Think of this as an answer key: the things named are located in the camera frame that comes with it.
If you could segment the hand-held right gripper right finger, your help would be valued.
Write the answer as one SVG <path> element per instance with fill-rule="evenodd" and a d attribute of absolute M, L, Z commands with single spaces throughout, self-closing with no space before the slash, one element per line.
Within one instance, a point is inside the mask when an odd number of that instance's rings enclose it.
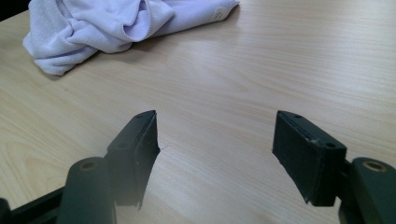
<path fill-rule="evenodd" d="M 273 154 L 306 203 L 333 206 L 347 147 L 301 115 L 276 112 Z"/>

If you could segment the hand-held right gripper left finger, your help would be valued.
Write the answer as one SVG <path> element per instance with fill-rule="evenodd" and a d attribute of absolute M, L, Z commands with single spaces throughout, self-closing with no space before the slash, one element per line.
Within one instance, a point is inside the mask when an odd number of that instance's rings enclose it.
<path fill-rule="evenodd" d="M 116 205 L 141 208 L 160 152 L 156 111 L 134 116 L 108 146 L 105 155 Z"/>

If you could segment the lavender printed towel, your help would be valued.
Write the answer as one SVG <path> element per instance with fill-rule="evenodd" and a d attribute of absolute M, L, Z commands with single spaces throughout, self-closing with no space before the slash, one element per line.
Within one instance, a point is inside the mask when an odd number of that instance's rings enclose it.
<path fill-rule="evenodd" d="M 222 21 L 241 0 L 32 0 L 22 44 L 46 74 L 62 76 L 98 51 Z"/>

